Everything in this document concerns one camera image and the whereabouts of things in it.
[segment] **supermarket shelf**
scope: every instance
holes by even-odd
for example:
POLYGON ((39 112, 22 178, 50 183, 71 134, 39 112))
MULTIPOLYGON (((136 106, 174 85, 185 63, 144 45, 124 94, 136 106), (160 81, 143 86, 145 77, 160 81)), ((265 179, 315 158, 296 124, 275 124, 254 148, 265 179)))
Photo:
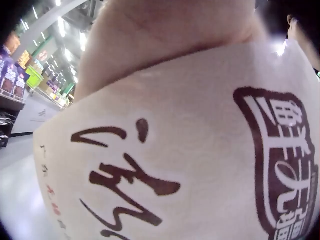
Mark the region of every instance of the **supermarket shelf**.
POLYGON ((23 109, 24 99, 18 97, 11 97, 12 94, 0 89, 0 108, 9 109, 13 111, 20 111, 23 109))

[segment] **product package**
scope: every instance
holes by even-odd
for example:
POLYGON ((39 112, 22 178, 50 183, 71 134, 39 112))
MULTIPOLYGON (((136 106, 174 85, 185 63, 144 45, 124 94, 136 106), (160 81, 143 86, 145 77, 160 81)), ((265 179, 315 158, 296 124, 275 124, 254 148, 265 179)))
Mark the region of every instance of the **product package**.
POLYGON ((3 92, 4 95, 10 96, 18 74, 17 67, 14 65, 12 60, 6 61, 2 74, 3 76, 1 78, 0 88, 6 91, 3 92))
POLYGON ((34 158, 61 239, 304 239, 319 216, 320 87, 298 44, 283 48, 166 61, 45 122, 34 158))
POLYGON ((27 74, 20 66, 17 66, 17 73, 18 74, 14 83, 12 94, 19 98, 23 98, 24 87, 30 75, 27 74))

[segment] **person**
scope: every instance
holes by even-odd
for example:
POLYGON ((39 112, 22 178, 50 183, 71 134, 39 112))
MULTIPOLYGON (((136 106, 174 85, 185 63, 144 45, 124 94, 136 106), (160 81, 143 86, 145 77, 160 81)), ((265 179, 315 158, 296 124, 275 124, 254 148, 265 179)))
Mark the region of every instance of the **person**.
POLYGON ((292 15, 289 14, 287 16, 287 21, 290 26, 288 29, 288 38, 294 39, 298 42, 312 67, 317 71, 320 71, 320 49, 318 49, 318 52, 316 51, 312 41, 304 33, 298 19, 292 17, 292 15))
POLYGON ((108 1, 79 66, 75 102, 135 71, 193 52, 263 40, 254 0, 108 1))

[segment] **gray floor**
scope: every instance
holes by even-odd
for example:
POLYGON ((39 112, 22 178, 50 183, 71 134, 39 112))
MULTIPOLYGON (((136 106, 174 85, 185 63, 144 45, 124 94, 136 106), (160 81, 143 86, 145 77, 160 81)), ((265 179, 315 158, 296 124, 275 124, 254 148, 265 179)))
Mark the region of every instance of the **gray floor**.
POLYGON ((13 240, 57 240, 40 193, 32 136, 14 137, 0 150, 0 219, 13 240))

